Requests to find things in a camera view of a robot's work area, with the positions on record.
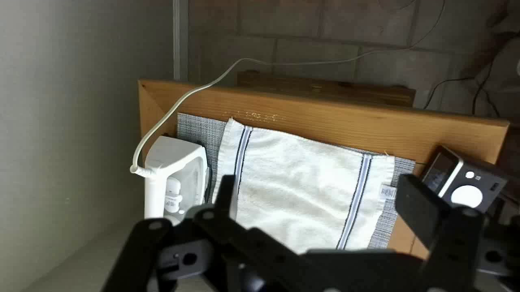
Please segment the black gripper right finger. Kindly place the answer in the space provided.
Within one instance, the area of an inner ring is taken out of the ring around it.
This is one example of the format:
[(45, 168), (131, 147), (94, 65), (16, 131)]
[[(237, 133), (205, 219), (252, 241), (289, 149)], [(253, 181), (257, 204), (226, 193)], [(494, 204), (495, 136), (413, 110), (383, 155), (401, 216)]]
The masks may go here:
[(395, 209), (429, 250), (416, 290), (473, 292), (484, 216), (447, 204), (414, 175), (398, 178)]

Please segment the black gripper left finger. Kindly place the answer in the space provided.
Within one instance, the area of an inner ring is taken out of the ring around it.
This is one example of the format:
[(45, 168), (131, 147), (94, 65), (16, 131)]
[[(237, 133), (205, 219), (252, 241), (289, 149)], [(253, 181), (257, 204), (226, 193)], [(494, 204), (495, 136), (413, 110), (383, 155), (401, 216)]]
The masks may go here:
[(216, 292), (229, 292), (227, 243), (237, 233), (229, 217), (235, 177), (224, 175), (214, 204), (195, 206), (174, 225), (167, 219), (136, 222), (102, 292), (174, 292), (200, 276)]

